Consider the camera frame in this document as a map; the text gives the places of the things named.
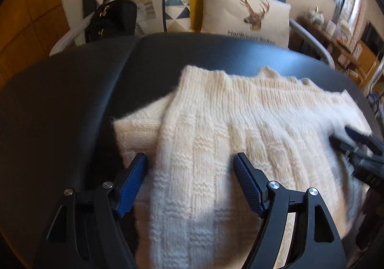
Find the cream knitted sweater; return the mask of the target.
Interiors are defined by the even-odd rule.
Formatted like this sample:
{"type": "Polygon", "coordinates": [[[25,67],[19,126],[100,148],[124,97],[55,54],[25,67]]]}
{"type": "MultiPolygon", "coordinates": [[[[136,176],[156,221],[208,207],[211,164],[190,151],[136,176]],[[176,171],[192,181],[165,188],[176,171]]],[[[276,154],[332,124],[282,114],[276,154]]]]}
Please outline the cream knitted sweater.
{"type": "Polygon", "coordinates": [[[148,174],[133,204],[139,268],[240,268],[259,233],[267,183],[254,191],[250,166],[288,190],[317,188],[338,234],[353,227],[364,187],[331,148],[345,128],[372,130],[348,92],[265,67],[254,77],[195,66],[176,89],[115,120],[125,165],[138,153],[148,174]]]}

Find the wooden folding chair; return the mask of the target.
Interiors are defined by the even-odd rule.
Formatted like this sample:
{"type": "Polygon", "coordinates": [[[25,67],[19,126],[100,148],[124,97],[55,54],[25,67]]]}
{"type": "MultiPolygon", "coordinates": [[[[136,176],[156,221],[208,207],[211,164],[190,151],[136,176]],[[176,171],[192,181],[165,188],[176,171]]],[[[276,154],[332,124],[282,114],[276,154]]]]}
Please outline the wooden folding chair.
{"type": "Polygon", "coordinates": [[[373,78],[380,62],[363,41],[358,41],[348,61],[346,75],[362,90],[373,78]]]}

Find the wooden side table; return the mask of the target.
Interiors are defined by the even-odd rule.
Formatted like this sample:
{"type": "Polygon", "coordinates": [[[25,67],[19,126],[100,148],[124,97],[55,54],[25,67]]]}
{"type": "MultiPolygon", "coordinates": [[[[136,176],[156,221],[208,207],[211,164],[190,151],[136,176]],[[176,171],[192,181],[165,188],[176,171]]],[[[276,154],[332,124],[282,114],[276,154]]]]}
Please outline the wooden side table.
{"type": "Polygon", "coordinates": [[[343,45],[333,39],[332,36],[327,34],[319,25],[310,23],[310,21],[304,16],[299,16],[297,22],[301,24],[312,36],[314,36],[323,47],[331,54],[335,66],[338,69],[352,70],[360,67],[360,62],[349,52],[348,49],[344,48],[343,45]]]}

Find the black television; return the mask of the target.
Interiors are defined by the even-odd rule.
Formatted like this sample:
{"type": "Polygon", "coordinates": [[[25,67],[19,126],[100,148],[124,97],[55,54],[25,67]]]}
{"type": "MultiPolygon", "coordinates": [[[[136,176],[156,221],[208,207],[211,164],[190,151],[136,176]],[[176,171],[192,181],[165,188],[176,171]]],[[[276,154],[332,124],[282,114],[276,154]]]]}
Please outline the black television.
{"type": "Polygon", "coordinates": [[[367,23],[361,36],[361,40],[372,51],[372,53],[378,58],[379,61],[383,58],[383,38],[380,36],[371,22],[367,23]]]}

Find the white mug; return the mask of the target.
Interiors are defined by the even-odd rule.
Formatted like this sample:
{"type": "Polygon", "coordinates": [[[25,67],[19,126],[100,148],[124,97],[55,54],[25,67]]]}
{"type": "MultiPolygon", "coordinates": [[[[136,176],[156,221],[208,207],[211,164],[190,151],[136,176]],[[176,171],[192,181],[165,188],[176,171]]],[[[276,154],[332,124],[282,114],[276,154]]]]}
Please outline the white mug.
{"type": "Polygon", "coordinates": [[[336,24],[331,20],[329,20],[325,28],[326,34],[328,34],[329,36],[333,36],[335,30],[336,30],[336,24]]]}

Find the deer print cushion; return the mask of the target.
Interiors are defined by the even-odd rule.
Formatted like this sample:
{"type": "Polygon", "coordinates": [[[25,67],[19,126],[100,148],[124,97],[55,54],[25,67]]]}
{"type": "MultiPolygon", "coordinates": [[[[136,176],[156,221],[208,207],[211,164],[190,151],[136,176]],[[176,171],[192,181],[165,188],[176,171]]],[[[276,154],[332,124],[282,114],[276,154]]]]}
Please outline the deer print cushion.
{"type": "Polygon", "coordinates": [[[277,0],[203,0],[200,31],[286,49],[291,6],[277,0]]]}

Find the black handbag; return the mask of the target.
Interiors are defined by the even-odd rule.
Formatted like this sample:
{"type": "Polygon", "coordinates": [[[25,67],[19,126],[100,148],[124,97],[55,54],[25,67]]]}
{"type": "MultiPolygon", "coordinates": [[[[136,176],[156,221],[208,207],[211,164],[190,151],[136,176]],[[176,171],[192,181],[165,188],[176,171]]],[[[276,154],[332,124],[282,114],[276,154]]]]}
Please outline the black handbag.
{"type": "Polygon", "coordinates": [[[85,28],[86,42],[134,35],[137,5],[130,0],[114,0],[100,5],[85,28]]]}

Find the triangle pattern cushion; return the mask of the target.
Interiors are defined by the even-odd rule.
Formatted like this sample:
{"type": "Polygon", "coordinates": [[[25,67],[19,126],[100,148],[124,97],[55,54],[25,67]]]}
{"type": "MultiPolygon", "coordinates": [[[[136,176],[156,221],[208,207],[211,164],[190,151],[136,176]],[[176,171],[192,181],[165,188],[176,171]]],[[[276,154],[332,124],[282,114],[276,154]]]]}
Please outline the triangle pattern cushion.
{"type": "MultiPolygon", "coordinates": [[[[115,0],[96,0],[98,5],[115,0]]],[[[191,32],[190,0],[129,0],[137,5],[135,35],[191,32]]]]}

